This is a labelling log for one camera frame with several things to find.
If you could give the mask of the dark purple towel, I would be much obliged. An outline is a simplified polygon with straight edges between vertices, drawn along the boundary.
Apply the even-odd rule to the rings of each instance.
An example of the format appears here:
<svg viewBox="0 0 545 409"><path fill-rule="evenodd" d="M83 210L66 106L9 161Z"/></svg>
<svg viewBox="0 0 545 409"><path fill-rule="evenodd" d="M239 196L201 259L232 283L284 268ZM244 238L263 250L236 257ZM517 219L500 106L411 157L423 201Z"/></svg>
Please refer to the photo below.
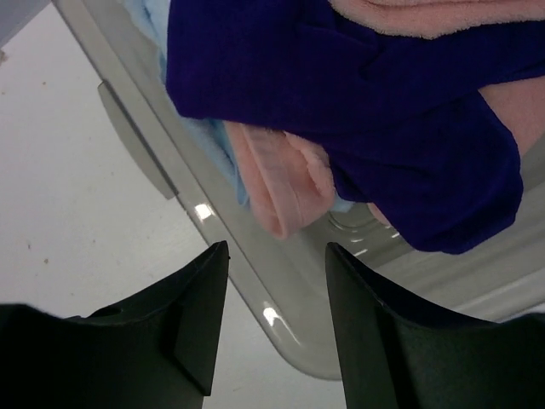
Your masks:
<svg viewBox="0 0 545 409"><path fill-rule="evenodd" d="M189 118L286 131L328 154L336 190L419 251L461 254L512 226L514 133L489 85L544 73L544 24L393 37L327 1L174 1L166 89Z"/></svg>

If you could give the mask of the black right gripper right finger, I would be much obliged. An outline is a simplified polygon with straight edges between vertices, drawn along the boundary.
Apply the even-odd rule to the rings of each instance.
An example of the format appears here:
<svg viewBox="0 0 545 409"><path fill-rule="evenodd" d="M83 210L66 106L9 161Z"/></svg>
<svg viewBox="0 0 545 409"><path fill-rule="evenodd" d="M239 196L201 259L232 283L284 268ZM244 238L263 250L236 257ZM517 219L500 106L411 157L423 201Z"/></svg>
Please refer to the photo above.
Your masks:
<svg viewBox="0 0 545 409"><path fill-rule="evenodd" d="M543 407L542 314L502 323L459 314L337 243L325 272L347 407Z"/></svg>

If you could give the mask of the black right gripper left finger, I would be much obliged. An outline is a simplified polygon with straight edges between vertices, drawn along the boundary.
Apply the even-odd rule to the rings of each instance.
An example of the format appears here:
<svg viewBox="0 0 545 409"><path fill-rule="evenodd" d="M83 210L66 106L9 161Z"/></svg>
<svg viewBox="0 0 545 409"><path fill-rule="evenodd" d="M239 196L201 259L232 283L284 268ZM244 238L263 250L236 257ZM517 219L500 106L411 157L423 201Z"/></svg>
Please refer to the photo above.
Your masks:
<svg viewBox="0 0 545 409"><path fill-rule="evenodd" d="M215 243L87 317L4 304L2 407L201 407L212 389L228 267L227 243Z"/></svg>

